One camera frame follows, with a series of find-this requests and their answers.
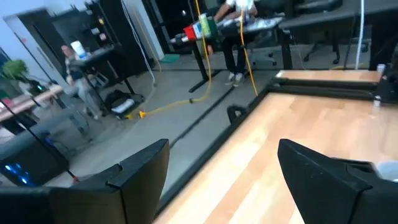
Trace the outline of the person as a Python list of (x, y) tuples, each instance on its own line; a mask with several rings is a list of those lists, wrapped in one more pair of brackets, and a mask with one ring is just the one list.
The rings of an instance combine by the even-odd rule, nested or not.
[[(254, 0), (225, 0), (215, 14), (214, 20), (215, 22), (219, 22), (222, 19), (234, 20), (241, 16), (242, 11), (250, 17), (255, 17), (257, 8)], [(229, 71), (226, 84), (234, 87), (238, 87), (244, 80), (243, 72), (246, 66), (246, 59), (241, 45), (241, 38), (238, 36), (225, 37), (221, 43), (226, 68)]]
[(75, 51), (67, 45), (62, 45), (61, 50), (65, 55), (66, 82), (77, 88), (78, 96), (85, 103), (83, 112), (90, 112), (93, 115), (93, 119), (99, 119), (102, 115), (102, 111), (100, 110), (99, 99), (95, 90), (91, 87), (81, 71), (70, 68), (70, 63), (78, 60), (79, 57)]

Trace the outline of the black office desk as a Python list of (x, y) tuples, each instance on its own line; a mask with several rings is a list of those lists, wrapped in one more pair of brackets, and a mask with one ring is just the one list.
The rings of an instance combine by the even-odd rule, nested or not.
[[(251, 43), (248, 47), (248, 59), (249, 62), (246, 65), (251, 64), (252, 70), (256, 68), (257, 58), (254, 53), (254, 47), (259, 43), (260, 40), (270, 39), (272, 37), (272, 31), (276, 30), (279, 23), (284, 20), (284, 16), (282, 14), (277, 14), (275, 16), (269, 18), (261, 18), (256, 17), (249, 19), (243, 25), (243, 33), (247, 35), (255, 35), (253, 43)], [(240, 34), (240, 18), (236, 18), (233, 20), (223, 20), (216, 25), (217, 34), (208, 34), (205, 35), (205, 39), (208, 40), (221, 40), (222, 37), (229, 36), (237, 36)], [(192, 52), (195, 56), (195, 60), (197, 61), (199, 71), (202, 75), (202, 81), (193, 86), (189, 92), (193, 93), (199, 87), (208, 82), (209, 77), (207, 74), (207, 70), (205, 68), (205, 64), (203, 63), (203, 57), (200, 55), (199, 48), (196, 44), (197, 41), (201, 40), (202, 37), (197, 37), (195, 33), (195, 28), (193, 28), (194, 37), (191, 39), (186, 33), (177, 34), (173, 39), (170, 40), (172, 45), (189, 45), (192, 49)]]

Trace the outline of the green floor mat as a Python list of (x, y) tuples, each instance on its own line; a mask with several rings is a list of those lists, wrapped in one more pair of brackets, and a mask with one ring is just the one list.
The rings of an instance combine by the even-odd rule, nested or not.
[(162, 63), (174, 63), (180, 59), (179, 54), (165, 54), (159, 61)]

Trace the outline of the black side desk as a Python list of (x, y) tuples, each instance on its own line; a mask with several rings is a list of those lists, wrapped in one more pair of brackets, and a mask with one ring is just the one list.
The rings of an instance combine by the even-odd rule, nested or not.
[(333, 11), (286, 18), (279, 24), (284, 69), (293, 67), (289, 35), (282, 30), (308, 34), (319, 30), (338, 32), (345, 28), (354, 29), (361, 24), (362, 14), (364, 24), (372, 25), (370, 69), (389, 63), (398, 47), (398, 0), (343, 0), (341, 7)]

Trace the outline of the red and green box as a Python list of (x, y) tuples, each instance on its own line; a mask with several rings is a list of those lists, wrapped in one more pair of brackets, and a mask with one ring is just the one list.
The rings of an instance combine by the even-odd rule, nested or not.
[(211, 30), (208, 23), (208, 17), (206, 13), (199, 15), (199, 22), (201, 24), (201, 31), (205, 37), (211, 36)]

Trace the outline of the black floor bag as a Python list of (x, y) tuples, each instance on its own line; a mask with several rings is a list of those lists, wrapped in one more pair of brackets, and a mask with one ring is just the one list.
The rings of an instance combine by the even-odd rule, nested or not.
[(144, 97), (140, 94), (130, 94), (121, 90), (114, 90), (104, 100), (105, 106), (110, 113), (118, 119), (128, 119), (128, 117), (144, 102)]

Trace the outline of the black shelving unit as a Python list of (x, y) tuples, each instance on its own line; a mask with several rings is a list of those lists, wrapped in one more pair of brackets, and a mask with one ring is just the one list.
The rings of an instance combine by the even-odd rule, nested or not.
[(101, 64), (105, 74), (114, 68), (120, 76), (138, 76), (147, 71), (144, 60), (152, 65), (154, 60), (141, 52), (132, 29), (123, 13), (121, 0), (87, 0), (84, 9), (72, 6), (63, 12), (50, 13), (36, 9), (18, 15), (39, 45), (40, 53), (60, 74), (66, 74), (65, 56), (61, 46), (78, 40), (84, 48), (93, 52), (114, 45), (110, 64)]

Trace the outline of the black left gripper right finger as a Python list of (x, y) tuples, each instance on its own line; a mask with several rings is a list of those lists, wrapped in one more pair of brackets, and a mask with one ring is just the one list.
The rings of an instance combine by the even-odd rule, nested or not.
[(398, 224), (398, 183), (374, 164), (325, 156), (289, 139), (277, 150), (305, 224)]

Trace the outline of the black office chair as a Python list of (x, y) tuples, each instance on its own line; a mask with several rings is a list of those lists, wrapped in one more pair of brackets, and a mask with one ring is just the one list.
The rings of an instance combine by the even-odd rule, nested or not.
[[(314, 14), (318, 12), (330, 12), (342, 5), (342, 0), (300, 0), (295, 6), (295, 12), (297, 14)], [(312, 53), (316, 52), (320, 48), (320, 44), (325, 45), (326, 41), (329, 40), (332, 46), (332, 51), (336, 54), (336, 58), (333, 60), (333, 64), (337, 65), (340, 62), (340, 50), (338, 46), (337, 34), (334, 31), (324, 31), (325, 40), (319, 40), (314, 43), (311, 51), (309, 51), (303, 61), (307, 62)]]

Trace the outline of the black computer with blue lights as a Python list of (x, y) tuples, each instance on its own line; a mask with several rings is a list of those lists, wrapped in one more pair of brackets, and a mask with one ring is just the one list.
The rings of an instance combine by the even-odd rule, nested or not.
[(18, 186), (40, 186), (69, 169), (69, 161), (49, 139), (25, 131), (0, 144), (0, 174)]

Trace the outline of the black frame clamp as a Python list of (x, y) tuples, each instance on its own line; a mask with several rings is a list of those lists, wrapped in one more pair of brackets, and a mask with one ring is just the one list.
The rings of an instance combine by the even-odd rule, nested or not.
[(239, 105), (231, 105), (228, 106), (227, 115), (229, 122), (233, 124), (240, 116), (245, 115), (247, 113), (247, 109), (243, 106)]

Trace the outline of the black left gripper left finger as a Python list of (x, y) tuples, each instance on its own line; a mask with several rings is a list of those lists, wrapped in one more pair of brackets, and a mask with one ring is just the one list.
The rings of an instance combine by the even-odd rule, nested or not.
[(56, 224), (151, 224), (169, 164), (160, 139), (67, 189), (51, 191)]

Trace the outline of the white container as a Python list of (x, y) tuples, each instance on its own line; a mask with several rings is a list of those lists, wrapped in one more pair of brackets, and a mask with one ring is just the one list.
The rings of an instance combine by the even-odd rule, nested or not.
[(79, 40), (72, 42), (70, 45), (80, 59), (86, 59), (87, 52)]

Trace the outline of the green leafy plant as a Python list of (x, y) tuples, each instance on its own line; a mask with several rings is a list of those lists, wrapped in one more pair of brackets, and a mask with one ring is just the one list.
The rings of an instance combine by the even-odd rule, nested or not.
[(27, 73), (28, 68), (25, 61), (20, 59), (8, 60), (2, 66), (2, 74), (8, 80), (24, 80)]

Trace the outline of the black aluminium table frame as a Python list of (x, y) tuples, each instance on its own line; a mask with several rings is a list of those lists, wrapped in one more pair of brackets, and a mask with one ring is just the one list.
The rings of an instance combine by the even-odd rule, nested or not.
[(248, 104), (245, 115), (240, 116), (233, 124), (221, 132), (208, 149), (185, 171), (182, 176), (161, 197), (156, 216), (159, 216), (174, 198), (191, 181), (197, 172), (213, 157), (227, 139), (238, 129), (240, 124), (256, 109), (260, 102), (270, 93), (292, 95), (321, 96), (351, 100), (375, 101), (378, 82), (344, 82), (331, 80), (299, 80), (273, 78), (263, 90)]

